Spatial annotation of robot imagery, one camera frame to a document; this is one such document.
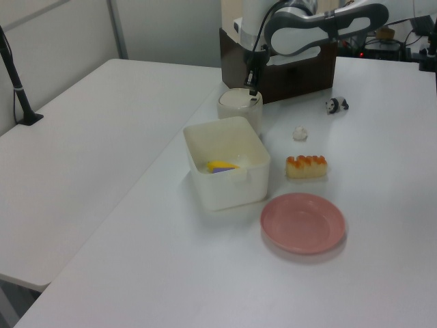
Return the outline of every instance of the bread roll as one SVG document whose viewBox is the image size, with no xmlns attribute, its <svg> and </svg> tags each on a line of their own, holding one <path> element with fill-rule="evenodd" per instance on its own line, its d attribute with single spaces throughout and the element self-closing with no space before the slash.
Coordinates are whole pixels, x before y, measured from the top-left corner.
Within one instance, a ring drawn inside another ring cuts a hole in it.
<svg viewBox="0 0 437 328">
<path fill-rule="evenodd" d="M 323 156 L 303 156 L 296 159 L 293 156 L 287 158 L 285 171 L 291 179 L 317 178 L 324 176 L 328 163 Z"/>
</svg>

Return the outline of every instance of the toy panda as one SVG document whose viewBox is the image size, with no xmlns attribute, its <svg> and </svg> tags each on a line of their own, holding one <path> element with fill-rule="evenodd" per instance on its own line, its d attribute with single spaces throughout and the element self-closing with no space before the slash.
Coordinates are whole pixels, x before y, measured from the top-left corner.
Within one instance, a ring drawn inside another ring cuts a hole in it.
<svg viewBox="0 0 437 328">
<path fill-rule="evenodd" d="M 328 114 L 334 114 L 341 109 L 349 109 L 349 105 L 346 102 L 346 99 L 343 97 L 331 98 L 329 101 L 326 102 L 326 111 L 328 112 Z"/>
</svg>

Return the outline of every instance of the white plastic container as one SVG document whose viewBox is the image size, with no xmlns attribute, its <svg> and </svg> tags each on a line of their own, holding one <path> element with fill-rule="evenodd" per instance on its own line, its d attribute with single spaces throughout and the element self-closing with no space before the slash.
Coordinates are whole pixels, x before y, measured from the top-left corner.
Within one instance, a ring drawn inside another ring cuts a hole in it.
<svg viewBox="0 0 437 328">
<path fill-rule="evenodd" d="M 220 210 L 266 196 L 270 155 L 245 118 L 187 126 L 184 136 L 191 174 L 205 208 Z M 212 174 L 209 161 L 240 168 Z"/>
<path fill-rule="evenodd" d="M 249 94 L 249 89 L 230 89 L 217 102 L 218 118 L 241 116 L 246 118 L 259 136 L 262 124 L 262 95 Z"/>
</svg>

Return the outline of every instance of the plate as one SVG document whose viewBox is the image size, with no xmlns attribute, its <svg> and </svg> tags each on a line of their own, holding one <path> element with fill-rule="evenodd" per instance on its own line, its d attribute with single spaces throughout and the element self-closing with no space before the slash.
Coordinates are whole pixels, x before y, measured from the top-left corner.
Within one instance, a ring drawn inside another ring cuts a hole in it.
<svg viewBox="0 0 437 328">
<path fill-rule="evenodd" d="M 309 193 L 287 193 L 267 203 L 261 227 L 280 248 L 315 254 L 335 246 L 346 225 L 340 210 L 328 200 Z"/>
</svg>

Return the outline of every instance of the gray wall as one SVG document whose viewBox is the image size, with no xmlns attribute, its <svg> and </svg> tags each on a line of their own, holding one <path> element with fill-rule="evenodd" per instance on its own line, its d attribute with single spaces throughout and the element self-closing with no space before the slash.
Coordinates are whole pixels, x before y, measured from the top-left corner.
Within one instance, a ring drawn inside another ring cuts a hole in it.
<svg viewBox="0 0 437 328">
<path fill-rule="evenodd" d="M 106 60 L 119 57 L 107 0 L 69 0 L 5 34 L 34 111 Z M 0 135 L 14 126 L 12 90 L 0 61 Z"/>
<path fill-rule="evenodd" d="M 219 0 L 112 0 L 129 59 L 220 66 Z"/>
</svg>

